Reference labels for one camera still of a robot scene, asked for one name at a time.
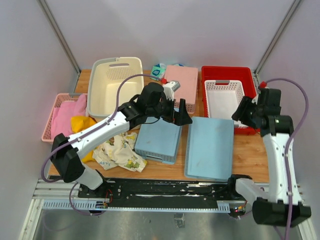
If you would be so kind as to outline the white perforated basket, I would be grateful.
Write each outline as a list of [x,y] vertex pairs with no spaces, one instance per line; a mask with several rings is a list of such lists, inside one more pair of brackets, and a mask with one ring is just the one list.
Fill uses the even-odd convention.
[[205,106],[208,118],[215,127],[231,130],[248,130],[249,127],[232,115],[238,109],[245,96],[243,84],[239,80],[205,80]]

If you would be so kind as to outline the pink perforated basket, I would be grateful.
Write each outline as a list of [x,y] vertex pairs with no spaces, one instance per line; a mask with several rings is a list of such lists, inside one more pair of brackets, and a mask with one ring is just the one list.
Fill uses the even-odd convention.
[[174,92],[175,107],[179,108],[180,99],[185,99],[186,110],[194,114],[198,88],[198,69],[196,67],[168,65],[164,74],[168,81],[179,82],[180,88]]

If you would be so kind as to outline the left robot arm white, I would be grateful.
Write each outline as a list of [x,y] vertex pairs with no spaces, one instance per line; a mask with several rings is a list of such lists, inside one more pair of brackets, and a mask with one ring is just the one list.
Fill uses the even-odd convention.
[[115,113],[82,132],[53,140],[51,162],[65,183],[77,182],[89,188],[91,194],[101,198],[107,193],[104,177],[82,163],[82,159],[103,142],[144,124],[148,118],[163,119],[176,126],[189,125],[193,121],[186,108],[185,99],[180,99],[175,110],[174,93],[180,88],[177,81],[164,85],[151,82],[141,94],[119,106]]

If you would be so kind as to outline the blue perforated basket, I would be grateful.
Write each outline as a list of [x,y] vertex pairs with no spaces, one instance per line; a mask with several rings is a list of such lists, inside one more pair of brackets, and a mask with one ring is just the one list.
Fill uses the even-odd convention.
[[193,116],[188,127],[185,177],[226,182],[232,174],[233,150],[233,120]]
[[182,127],[148,117],[141,125],[134,150],[142,158],[163,164],[176,163]]

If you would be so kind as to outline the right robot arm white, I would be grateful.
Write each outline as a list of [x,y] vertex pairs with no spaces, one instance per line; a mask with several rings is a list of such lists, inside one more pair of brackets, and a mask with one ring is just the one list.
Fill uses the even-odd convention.
[[259,225],[293,228],[311,217],[299,193],[293,161],[293,120],[281,114],[281,91],[262,88],[255,98],[242,98],[232,119],[260,130],[268,160],[269,187],[263,191],[248,175],[233,174],[226,193],[232,200],[243,197]]

